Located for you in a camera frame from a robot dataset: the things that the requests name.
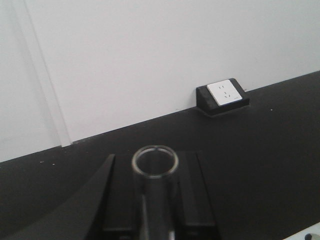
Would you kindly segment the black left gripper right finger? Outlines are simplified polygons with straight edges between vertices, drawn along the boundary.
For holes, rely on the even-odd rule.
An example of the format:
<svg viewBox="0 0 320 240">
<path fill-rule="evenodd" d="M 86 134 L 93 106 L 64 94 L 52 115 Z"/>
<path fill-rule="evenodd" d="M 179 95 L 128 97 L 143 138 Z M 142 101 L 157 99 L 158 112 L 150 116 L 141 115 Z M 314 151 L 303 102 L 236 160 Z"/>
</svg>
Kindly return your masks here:
<svg viewBox="0 0 320 240">
<path fill-rule="evenodd" d="M 178 151 L 179 237 L 181 240 L 220 240 L 199 151 Z"/>
</svg>

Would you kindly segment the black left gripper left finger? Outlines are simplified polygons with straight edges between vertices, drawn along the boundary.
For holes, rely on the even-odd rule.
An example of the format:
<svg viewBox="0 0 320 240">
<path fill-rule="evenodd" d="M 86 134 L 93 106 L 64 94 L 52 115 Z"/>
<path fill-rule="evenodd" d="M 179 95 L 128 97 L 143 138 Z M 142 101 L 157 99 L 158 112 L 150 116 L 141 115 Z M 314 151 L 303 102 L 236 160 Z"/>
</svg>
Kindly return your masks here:
<svg viewBox="0 0 320 240">
<path fill-rule="evenodd" d="M 0 165 L 3 240 L 84 240 L 118 160 L 17 159 Z"/>
</svg>

